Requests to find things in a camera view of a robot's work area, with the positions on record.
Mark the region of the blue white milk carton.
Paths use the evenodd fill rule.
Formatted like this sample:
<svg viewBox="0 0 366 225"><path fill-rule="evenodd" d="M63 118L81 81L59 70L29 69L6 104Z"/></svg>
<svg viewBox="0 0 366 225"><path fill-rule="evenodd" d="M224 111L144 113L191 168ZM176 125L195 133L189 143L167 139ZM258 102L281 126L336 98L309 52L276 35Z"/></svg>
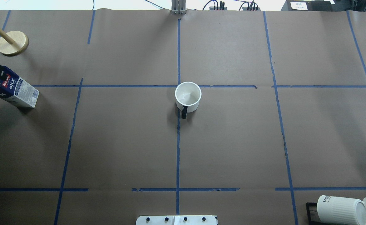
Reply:
<svg viewBox="0 0 366 225"><path fill-rule="evenodd" d="M39 90L6 66L0 65L0 98L17 108L35 108Z"/></svg>

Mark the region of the white smiley mug black handle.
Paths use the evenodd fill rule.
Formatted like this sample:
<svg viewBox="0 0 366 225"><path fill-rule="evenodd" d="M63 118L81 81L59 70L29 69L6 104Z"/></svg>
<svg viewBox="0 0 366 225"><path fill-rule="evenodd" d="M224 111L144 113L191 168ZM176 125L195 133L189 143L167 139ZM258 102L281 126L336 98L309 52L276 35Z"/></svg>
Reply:
<svg viewBox="0 0 366 225"><path fill-rule="evenodd" d="M197 110L201 97L201 88L194 82L183 82L176 87L175 99L181 119L186 119L187 114Z"/></svg>

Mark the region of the wooden stand with round base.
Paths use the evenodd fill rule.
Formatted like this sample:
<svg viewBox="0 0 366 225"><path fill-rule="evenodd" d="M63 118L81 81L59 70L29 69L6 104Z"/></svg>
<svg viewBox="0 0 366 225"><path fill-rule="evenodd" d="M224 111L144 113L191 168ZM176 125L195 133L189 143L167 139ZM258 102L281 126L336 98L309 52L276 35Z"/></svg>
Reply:
<svg viewBox="0 0 366 225"><path fill-rule="evenodd" d="M0 53L13 57L24 52L29 45L29 38L25 33L17 30L5 32L0 28Z"/></svg>

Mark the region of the black box with label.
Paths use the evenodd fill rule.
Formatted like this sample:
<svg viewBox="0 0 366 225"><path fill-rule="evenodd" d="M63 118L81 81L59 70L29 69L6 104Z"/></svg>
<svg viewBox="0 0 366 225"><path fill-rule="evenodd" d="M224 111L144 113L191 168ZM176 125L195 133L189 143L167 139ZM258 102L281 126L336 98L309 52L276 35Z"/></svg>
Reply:
<svg viewBox="0 0 366 225"><path fill-rule="evenodd" d="M332 12L333 7L330 1L286 0L280 11Z"/></svg>

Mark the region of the white ribbed HOME mug left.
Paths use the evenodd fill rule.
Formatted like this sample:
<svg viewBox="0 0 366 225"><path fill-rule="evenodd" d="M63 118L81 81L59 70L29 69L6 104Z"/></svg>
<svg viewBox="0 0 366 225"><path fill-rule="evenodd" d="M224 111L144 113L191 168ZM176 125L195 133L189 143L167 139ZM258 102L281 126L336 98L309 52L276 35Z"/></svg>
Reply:
<svg viewBox="0 0 366 225"><path fill-rule="evenodd" d="M321 195L317 214L322 223L335 225L366 225L366 205L357 198Z"/></svg>

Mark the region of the aluminium frame post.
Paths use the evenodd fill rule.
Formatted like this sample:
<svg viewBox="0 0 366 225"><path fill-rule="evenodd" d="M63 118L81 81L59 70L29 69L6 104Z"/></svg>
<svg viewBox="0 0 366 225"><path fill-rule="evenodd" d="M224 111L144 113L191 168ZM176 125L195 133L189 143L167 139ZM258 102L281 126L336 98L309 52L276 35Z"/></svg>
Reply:
<svg viewBox="0 0 366 225"><path fill-rule="evenodd" d="M172 15L185 15L187 13L186 0L172 0L170 13Z"/></svg>

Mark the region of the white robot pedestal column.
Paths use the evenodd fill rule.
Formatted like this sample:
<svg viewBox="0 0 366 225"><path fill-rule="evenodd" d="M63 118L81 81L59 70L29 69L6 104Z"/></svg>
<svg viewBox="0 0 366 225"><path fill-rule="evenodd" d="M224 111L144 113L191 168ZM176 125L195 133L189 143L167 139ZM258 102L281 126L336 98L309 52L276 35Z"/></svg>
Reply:
<svg viewBox="0 0 366 225"><path fill-rule="evenodd" d="M217 225L214 215L152 215L139 216L136 225Z"/></svg>

